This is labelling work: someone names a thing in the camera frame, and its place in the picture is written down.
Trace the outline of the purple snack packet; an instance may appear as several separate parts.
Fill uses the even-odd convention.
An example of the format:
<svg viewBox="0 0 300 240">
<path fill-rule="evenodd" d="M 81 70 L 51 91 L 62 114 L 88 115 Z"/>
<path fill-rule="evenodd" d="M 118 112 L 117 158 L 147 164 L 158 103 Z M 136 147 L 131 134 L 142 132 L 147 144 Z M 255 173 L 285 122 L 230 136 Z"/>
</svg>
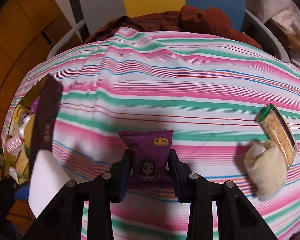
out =
<svg viewBox="0 0 300 240">
<path fill-rule="evenodd" d="M 119 131 L 119 137 L 133 152 L 133 173 L 130 189 L 170 186 L 171 178 L 166 170 L 174 130 Z"/>
</svg>

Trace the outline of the cream knitted sock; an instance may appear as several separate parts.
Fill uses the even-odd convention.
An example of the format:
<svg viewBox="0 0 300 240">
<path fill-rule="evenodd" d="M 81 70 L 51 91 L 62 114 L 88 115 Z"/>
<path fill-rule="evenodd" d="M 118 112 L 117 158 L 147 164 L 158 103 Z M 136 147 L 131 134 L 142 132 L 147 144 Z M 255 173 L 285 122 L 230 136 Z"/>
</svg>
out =
<svg viewBox="0 0 300 240">
<path fill-rule="evenodd" d="M 257 187 L 256 195 L 261 202 L 274 198 L 286 184 L 285 158 L 271 140 L 254 143 L 245 154 L 244 166 Z"/>
</svg>

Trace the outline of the cracker pack green end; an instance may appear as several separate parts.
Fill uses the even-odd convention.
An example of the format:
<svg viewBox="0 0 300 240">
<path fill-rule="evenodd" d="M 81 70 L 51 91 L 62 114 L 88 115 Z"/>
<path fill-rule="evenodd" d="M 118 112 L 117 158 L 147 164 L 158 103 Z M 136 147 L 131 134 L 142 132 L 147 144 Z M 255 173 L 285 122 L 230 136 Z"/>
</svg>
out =
<svg viewBox="0 0 300 240">
<path fill-rule="evenodd" d="M 269 104 L 260 110 L 256 121 L 266 136 L 277 144 L 289 170 L 298 152 L 298 145 L 280 111 L 273 104 Z"/>
</svg>

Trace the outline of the dark purple box lid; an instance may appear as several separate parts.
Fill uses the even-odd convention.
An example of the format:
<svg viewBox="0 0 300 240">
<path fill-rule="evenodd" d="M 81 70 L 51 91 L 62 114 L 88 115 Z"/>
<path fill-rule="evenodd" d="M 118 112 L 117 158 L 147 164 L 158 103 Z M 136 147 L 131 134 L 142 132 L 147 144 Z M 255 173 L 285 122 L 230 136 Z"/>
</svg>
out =
<svg viewBox="0 0 300 240">
<path fill-rule="evenodd" d="M 30 146 L 29 171 L 32 172 L 39 150 L 52 151 L 53 130 L 59 107 L 63 85 L 50 74 L 44 77 L 43 91 L 40 93 Z"/>
</svg>

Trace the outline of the gold metal tray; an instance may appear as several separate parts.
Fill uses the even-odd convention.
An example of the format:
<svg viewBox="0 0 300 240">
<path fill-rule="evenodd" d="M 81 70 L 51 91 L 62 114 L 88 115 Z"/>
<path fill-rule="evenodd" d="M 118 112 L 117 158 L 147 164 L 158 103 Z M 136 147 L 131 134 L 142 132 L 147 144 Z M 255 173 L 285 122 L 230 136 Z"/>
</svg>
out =
<svg viewBox="0 0 300 240">
<path fill-rule="evenodd" d="M 49 75 L 44 76 L 32 87 L 16 105 L 8 136 L 4 143 L 5 174 L 12 176 L 18 184 L 30 179 L 30 146 L 34 118 Z"/>
</svg>

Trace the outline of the dark red blanket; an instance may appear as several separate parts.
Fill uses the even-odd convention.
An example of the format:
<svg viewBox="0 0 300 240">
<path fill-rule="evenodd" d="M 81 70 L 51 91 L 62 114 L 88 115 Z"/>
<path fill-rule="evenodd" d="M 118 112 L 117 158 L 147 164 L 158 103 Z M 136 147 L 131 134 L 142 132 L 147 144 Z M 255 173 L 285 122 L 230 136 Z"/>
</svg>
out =
<svg viewBox="0 0 300 240">
<path fill-rule="evenodd" d="M 261 49 L 262 46 L 253 38 L 235 30 L 228 16 L 214 7 L 200 10 L 185 5 L 180 11 L 166 11 L 138 17 L 122 16 L 109 21 L 90 35 L 85 43 L 104 41 L 111 38 L 121 27 L 128 27 L 139 32 L 184 31 L 197 34 L 215 35 L 230 40 L 243 42 Z"/>
</svg>

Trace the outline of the wooden wardrobe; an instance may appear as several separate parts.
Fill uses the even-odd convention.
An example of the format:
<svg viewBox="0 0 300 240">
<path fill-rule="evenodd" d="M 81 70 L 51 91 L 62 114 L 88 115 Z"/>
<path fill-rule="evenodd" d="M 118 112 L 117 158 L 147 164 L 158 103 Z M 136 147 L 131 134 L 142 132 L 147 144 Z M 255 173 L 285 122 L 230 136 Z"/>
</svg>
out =
<svg viewBox="0 0 300 240">
<path fill-rule="evenodd" d="M 0 147 L 20 83 L 70 29 L 55 0 L 0 0 Z"/>
</svg>

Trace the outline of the pink patterned curtain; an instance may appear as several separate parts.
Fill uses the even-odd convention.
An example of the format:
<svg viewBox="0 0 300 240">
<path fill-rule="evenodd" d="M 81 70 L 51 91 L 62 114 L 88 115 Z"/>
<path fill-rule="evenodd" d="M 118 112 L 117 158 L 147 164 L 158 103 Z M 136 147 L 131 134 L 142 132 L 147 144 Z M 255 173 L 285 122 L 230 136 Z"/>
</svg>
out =
<svg viewBox="0 0 300 240">
<path fill-rule="evenodd" d="M 273 20 L 300 37 L 300 9 L 293 0 L 246 0 L 246 8 L 263 23 Z"/>
</svg>

